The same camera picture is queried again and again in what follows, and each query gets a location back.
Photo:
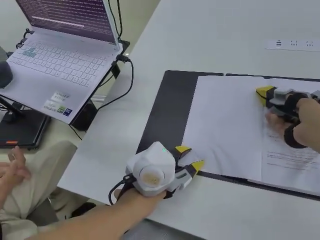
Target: white wall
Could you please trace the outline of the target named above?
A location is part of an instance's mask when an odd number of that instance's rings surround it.
[[[15,0],[0,0],[0,46],[14,51],[29,22]]]

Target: forearm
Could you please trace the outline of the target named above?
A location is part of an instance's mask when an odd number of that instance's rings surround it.
[[[42,232],[30,240],[118,240],[141,221],[129,206],[99,206],[80,217],[62,222],[56,229]]]
[[[302,98],[297,107],[301,123],[293,130],[294,139],[320,153],[320,104]]]

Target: monitor stand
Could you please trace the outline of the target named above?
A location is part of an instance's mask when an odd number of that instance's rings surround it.
[[[23,105],[12,105],[0,97],[0,104],[8,111],[0,122],[0,149],[11,149],[18,145],[23,149],[37,149],[51,118]]]

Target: laptop keyboard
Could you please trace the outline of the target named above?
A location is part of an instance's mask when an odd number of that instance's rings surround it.
[[[17,49],[8,61],[89,87],[107,64],[106,60],[109,57],[84,55],[42,43],[29,42]]]

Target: laptop screen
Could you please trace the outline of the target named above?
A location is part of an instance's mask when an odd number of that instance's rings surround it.
[[[37,28],[116,43],[103,0],[16,0]]]

